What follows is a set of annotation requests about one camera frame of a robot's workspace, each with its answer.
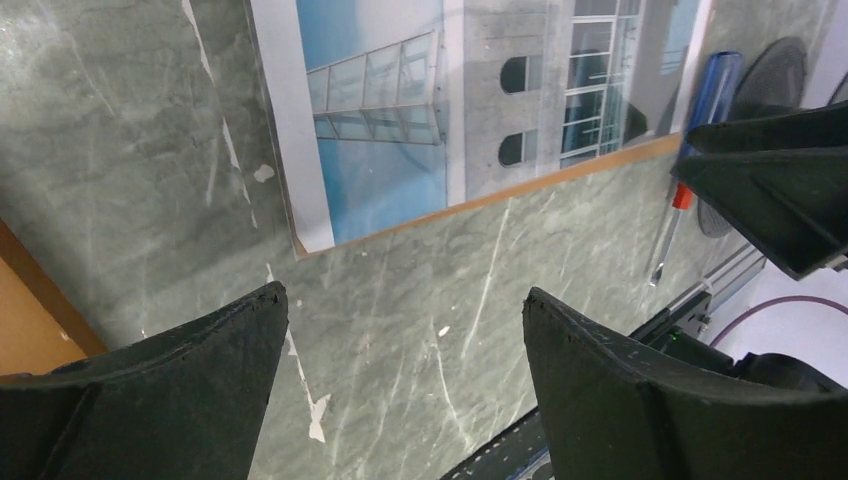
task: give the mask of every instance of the canvas print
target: canvas print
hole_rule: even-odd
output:
[[[258,37],[298,239],[346,243],[674,131],[707,1],[296,0],[303,71],[275,80]]]

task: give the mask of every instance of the purple cable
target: purple cable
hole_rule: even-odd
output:
[[[716,338],[714,338],[713,341],[710,342],[710,347],[715,348],[715,346],[721,343],[721,341],[724,340],[724,338],[728,336],[730,332],[733,331],[733,329],[738,327],[739,324],[750,318],[752,315],[756,314],[757,312],[761,312],[769,307],[773,307],[775,305],[780,305],[783,303],[818,303],[819,305],[830,307],[834,310],[838,310],[844,313],[845,315],[848,315],[848,307],[842,305],[841,303],[834,302],[833,300],[828,300],[826,298],[812,297],[809,295],[790,295],[787,297],[773,298],[767,302],[763,302],[757,305],[756,307],[751,308],[742,315],[739,315],[736,320],[730,322],[728,326],[724,327],[724,330],[722,330],[718,335],[716,335]]]

